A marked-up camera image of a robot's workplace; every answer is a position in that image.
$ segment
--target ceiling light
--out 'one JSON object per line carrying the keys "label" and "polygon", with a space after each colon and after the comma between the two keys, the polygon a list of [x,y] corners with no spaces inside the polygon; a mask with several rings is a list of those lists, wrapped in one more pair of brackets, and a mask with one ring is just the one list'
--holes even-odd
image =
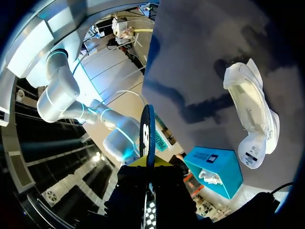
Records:
{"label": "ceiling light", "polygon": [[96,155],[92,159],[94,162],[98,162],[100,160],[100,157]]}

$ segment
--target black cable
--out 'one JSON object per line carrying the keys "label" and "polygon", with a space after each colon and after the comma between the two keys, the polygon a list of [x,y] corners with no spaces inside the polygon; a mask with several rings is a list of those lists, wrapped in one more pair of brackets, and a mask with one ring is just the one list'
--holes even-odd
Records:
{"label": "black cable", "polygon": [[273,194],[276,193],[277,191],[279,191],[279,190],[281,190],[281,189],[283,189],[283,188],[285,188],[285,187],[287,187],[287,186],[293,185],[293,184],[294,184],[293,182],[289,182],[289,183],[287,183],[287,184],[284,184],[284,185],[278,187],[277,189],[275,189],[274,191],[272,191],[271,194],[273,195]]}

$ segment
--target white floor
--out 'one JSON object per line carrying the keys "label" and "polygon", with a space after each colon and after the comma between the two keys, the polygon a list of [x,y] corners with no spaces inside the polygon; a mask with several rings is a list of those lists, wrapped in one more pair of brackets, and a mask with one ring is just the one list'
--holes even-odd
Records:
{"label": "white floor", "polygon": [[[234,212],[260,192],[270,192],[270,190],[256,188],[248,185],[241,185],[241,187],[238,189],[237,193],[232,199],[226,199],[215,193],[208,187],[204,187],[200,191],[199,195],[211,202],[214,206],[228,206],[232,210],[232,212]],[[277,192],[274,194],[274,197],[282,204],[286,199],[287,194],[288,192]]]}

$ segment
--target teal sign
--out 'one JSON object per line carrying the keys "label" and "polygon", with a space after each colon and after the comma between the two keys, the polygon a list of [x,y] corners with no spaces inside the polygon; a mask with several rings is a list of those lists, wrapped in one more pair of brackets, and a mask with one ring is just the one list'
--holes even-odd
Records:
{"label": "teal sign", "polygon": [[162,137],[159,135],[158,131],[156,131],[156,147],[159,151],[163,152],[168,148],[166,142],[162,139]]}

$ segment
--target sticker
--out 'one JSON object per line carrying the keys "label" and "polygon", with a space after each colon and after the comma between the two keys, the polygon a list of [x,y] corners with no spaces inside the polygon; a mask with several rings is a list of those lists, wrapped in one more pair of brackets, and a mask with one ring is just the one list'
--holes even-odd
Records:
{"label": "sticker", "polygon": [[252,156],[249,153],[246,153],[242,158],[241,161],[244,162],[249,168],[254,168],[257,158]]}
{"label": "sticker", "polygon": [[159,133],[156,131],[156,147],[160,152],[163,152],[168,148],[166,142],[161,138]]}
{"label": "sticker", "polygon": [[209,159],[206,160],[208,163],[214,163],[214,161],[218,158],[218,155],[212,154]]}

